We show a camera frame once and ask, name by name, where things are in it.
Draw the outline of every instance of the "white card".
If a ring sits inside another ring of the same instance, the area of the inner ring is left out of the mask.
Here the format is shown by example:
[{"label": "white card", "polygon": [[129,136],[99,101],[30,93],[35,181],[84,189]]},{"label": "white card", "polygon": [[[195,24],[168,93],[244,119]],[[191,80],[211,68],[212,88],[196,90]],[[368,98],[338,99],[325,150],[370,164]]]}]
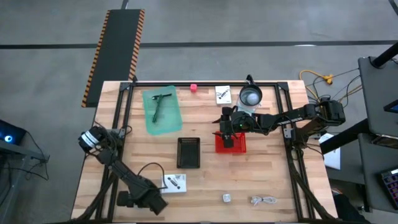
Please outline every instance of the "white card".
[{"label": "white card", "polygon": [[[324,141],[330,139],[334,135],[326,133],[319,139],[319,144],[323,143]],[[340,170],[340,148],[337,148],[331,152],[326,153],[323,155],[325,158],[325,166],[338,169]]]},{"label": "white card", "polygon": [[187,175],[186,174],[169,174],[164,175],[164,181],[167,188],[162,189],[162,194],[187,192]]},{"label": "white card", "polygon": [[229,86],[216,86],[216,102],[218,105],[232,103],[231,88]]}]

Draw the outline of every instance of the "green plastic mat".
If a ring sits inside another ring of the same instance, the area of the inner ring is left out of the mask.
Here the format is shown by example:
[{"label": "green plastic mat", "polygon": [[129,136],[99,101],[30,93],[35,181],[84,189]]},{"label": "green plastic mat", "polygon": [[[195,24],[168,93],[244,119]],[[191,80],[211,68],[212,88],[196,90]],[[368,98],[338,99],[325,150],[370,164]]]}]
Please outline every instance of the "green plastic mat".
[{"label": "green plastic mat", "polygon": [[[163,98],[156,113],[160,95],[163,95]],[[145,124],[149,134],[158,135],[182,129],[182,118],[175,86],[144,91],[142,99],[145,109]]]}]

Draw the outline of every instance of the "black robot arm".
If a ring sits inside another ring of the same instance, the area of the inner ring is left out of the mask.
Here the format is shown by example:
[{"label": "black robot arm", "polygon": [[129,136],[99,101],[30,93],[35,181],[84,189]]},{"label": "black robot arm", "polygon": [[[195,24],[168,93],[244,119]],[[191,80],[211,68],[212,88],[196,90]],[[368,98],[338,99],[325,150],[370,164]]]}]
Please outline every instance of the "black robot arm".
[{"label": "black robot arm", "polygon": [[292,129],[292,141],[297,147],[303,148],[308,137],[321,131],[327,126],[338,126],[345,122],[345,114],[341,103],[335,100],[321,101],[318,104],[307,104],[301,108],[290,110],[280,114],[247,114],[244,111],[236,111],[234,108],[223,108],[219,134],[224,147],[233,147],[232,137],[235,133],[260,133],[268,135],[279,126],[292,124],[297,121],[311,120],[302,128]]},{"label": "black robot arm", "polygon": [[96,157],[98,162],[111,170],[111,176],[118,177],[128,186],[128,192],[119,192],[118,206],[136,205],[139,208],[150,208],[158,215],[167,206],[167,202],[162,198],[160,189],[151,180],[136,175],[120,160],[118,157],[118,147],[121,147],[119,134],[120,131],[108,131],[94,126],[82,133],[79,137],[79,145],[87,154]]}]

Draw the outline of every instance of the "wooden tabletop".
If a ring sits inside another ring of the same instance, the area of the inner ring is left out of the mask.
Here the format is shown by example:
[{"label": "wooden tabletop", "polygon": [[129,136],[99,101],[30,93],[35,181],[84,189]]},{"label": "wooden tabletop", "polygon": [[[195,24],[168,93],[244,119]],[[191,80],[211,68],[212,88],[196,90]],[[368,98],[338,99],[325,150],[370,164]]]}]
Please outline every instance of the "wooden tabletop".
[{"label": "wooden tabletop", "polygon": [[[308,103],[303,81],[288,81],[290,97],[294,108]],[[176,87],[178,103],[183,120],[181,131],[151,136],[146,131],[142,92],[151,87],[134,87],[129,125],[132,133],[126,136],[123,162],[133,172],[149,162],[158,162],[166,174],[186,174],[187,192],[164,194],[169,205],[156,216],[147,208],[117,207],[114,222],[294,222],[295,213],[292,186],[287,167],[285,147],[280,128],[268,136],[246,134],[247,153],[217,154],[215,136],[219,129],[211,122],[218,119],[221,107],[216,105],[215,88],[199,87],[191,93],[189,87]],[[119,82],[104,82],[95,120],[106,128],[113,122]],[[236,102],[241,87],[231,87],[233,102]],[[261,87],[263,98],[257,113],[278,113],[273,87]],[[282,96],[284,110],[287,110]],[[122,104],[119,126],[124,116]],[[177,138],[199,137],[201,166],[199,169],[177,169]],[[304,161],[310,188],[327,211],[337,217],[322,156],[312,150],[304,150]],[[103,173],[94,157],[85,160],[72,212],[78,217],[98,193]],[[149,166],[142,174],[161,186],[161,170]],[[119,181],[119,191],[127,186]],[[224,203],[223,194],[230,194],[232,202]],[[273,196],[276,204],[260,203],[253,206],[252,196]],[[306,206],[303,193],[300,194],[304,213]],[[104,205],[103,214],[108,211]]]}]

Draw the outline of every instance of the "pink cap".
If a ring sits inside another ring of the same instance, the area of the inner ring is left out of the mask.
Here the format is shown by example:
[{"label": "pink cap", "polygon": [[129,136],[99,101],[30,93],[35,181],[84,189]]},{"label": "pink cap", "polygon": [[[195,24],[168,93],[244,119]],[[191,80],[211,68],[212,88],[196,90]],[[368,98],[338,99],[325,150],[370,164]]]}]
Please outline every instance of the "pink cap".
[{"label": "pink cap", "polygon": [[192,92],[192,93],[196,93],[197,89],[198,89],[198,85],[196,85],[196,84],[191,84],[191,92]]}]

